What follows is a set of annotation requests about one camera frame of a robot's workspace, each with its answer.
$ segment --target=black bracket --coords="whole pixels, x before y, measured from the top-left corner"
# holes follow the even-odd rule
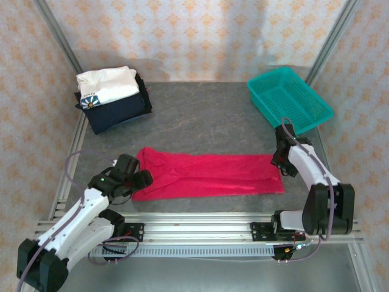
[[[274,256],[272,257],[275,260],[290,260],[293,256],[293,252],[286,252],[288,249],[292,249],[293,246],[274,246]]]
[[[283,229],[280,221],[281,211],[276,211],[271,222],[251,222],[250,229],[253,242],[303,242],[305,235],[299,234],[296,230]]]
[[[143,242],[143,235],[145,233],[144,223],[125,223],[122,236],[132,236]],[[123,239],[122,242],[133,242],[131,239]]]

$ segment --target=wire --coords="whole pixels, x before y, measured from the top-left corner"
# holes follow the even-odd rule
[[[186,260],[208,260],[210,262],[233,262],[233,263],[258,263],[258,262],[274,262],[274,259],[254,259],[254,260],[231,260],[231,259],[215,259],[207,257],[177,257],[176,259]]]
[[[105,249],[106,251],[109,251],[113,254],[126,254],[124,251],[115,251],[113,249],[107,248],[105,245],[103,245],[103,249]]]
[[[312,154],[310,154],[310,152],[304,147],[302,146],[302,144],[296,140],[295,137],[293,137],[292,134],[290,134],[290,132],[287,130],[286,126],[285,126],[285,121],[287,121],[289,124],[292,125],[292,127],[294,128],[293,126],[293,123],[292,121],[287,118],[287,117],[283,117],[281,119],[281,125],[282,125],[282,128],[283,130],[285,131],[285,133],[292,139],[294,140],[294,142],[296,143],[296,145],[301,149],[303,150],[317,165],[317,167],[320,169],[320,171],[322,172],[322,175],[326,178],[327,180],[327,183],[328,183],[328,187],[329,187],[329,200],[330,200],[330,207],[329,207],[329,218],[328,218],[328,227],[327,227],[327,233],[326,233],[326,237],[323,237],[321,234],[319,235],[318,237],[318,243],[317,243],[317,246],[316,248],[308,255],[300,258],[300,259],[293,259],[293,260],[288,260],[288,262],[299,262],[301,260],[306,260],[310,257],[312,257],[319,249],[320,245],[322,244],[322,240],[329,240],[330,236],[331,236],[331,232],[332,232],[332,224],[334,222],[334,212],[335,212],[335,195],[334,195],[334,187],[332,186],[332,182],[329,178],[329,176],[327,175],[327,172],[324,168],[324,166],[322,166],[322,164],[320,163],[320,161]]]
[[[71,153],[66,159],[65,159],[65,163],[64,163],[64,174],[65,174],[65,177],[71,182],[71,184],[73,186],[75,186],[81,193],[81,198],[80,198],[80,205],[78,206],[77,210],[74,212],[74,214],[62,225],[60,226],[53,234],[51,237],[49,237],[39,248],[38,250],[34,253],[34,255],[31,257],[30,261],[28,262],[26,268],[24,269],[21,277],[20,277],[20,280],[18,282],[18,286],[16,287],[16,292],[21,292],[21,289],[22,289],[22,286],[23,286],[23,283],[27,277],[27,274],[28,272],[30,271],[32,265],[34,264],[34,262],[36,261],[36,259],[38,258],[39,254],[42,252],[42,250],[44,250],[44,248],[52,241],[55,239],[55,237],[63,230],[65,229],[73,220],[74,218],[81,212],[82,208],[83,208],[83,205],[84,205],[84,200],[85,200],[85,195],[84,195],[84,192],[81,188],[81,186],[76,183],[70,176],[70,174],[68,173],[68,168],[69,168],[69,163],[70,163],[70,160],[71,160],[71,157],[77,155],[77,154],[82,154],[82,153],[92,153],[92,154],[95,154],[95,155],[99,155],[103,158],[105,158],[106,160],[108,160],[110,163],[113,163],[114,161],[107,158],[106,156],[102,155],[101,153],[97,152],[97,151],[94,151],[94,150],[80,150],[80,151],[76,151],[76,152],[73,152]]]
[[[132,233],[131,229],[124,235],[129,236]]]
[[[139,240],[136,239],[135,237],[132,237],[132,236],[119,236],[119,237],[113,237],[113,238],[107,239],[102,244],[98,245],[98,246],[104,247],[106,242],[113,242],[114,240],[121,240],[121,239],[131,239],[131,240],[134,240],[136,242],[136,247],[133,249],[133,251],[131,251],[125,257],[122,257],[120,259],[116,259],[115,263],[122,262],[122,261],[128,259],[129,257],[131,257],[137,251],[137,249],[139,247]],[[110,261],[108,261],[108,262],[96,262],[95,260],[92,259],[91,252],[88,253],[88,260],[89,260],[90,263],[92,263],[93,265],[97,265],[97,266],[105,266],[105,265],[109,265],[111,263]]]
[[[293,248],[296,245],[296,233],[293,234]]]

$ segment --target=navy blue clothing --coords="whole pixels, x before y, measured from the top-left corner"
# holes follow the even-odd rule
[[[125,120],[151,113],[152,106],[145,84],[138,74],[135,80],[139,86],[139,93],[91,109],[83,109],[80,105],[81,93],[75,93],[78,101],[75,107],[85,113],[96,135]]]

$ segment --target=folded clothes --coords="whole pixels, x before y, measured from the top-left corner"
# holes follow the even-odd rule
[[[189,155],[142,149],[137,158],[154,182],[133,200],[283,193],[272,155]]]
[[[135,75],[136,71],[127,66],[78,74],[80,105],[88,110],[139,93]]]
[[[76,105],[76,108],[85,113],[95,134],[99,134],[118,123],[151,113],[153,107],[145,84],[138,74],[136,74],[135,79],[139,86],[140,92],[138,94],[92,109],[83,109],[79,103]],[[76,92],[75,96],[80,102],[80,92]]]

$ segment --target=red cloth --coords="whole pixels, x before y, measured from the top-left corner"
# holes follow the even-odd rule
[[[189,155],[144,148],[137,159],[154,182],[133,195],[136,201],[284,193],[280,171],[270,164],[272,155]]]

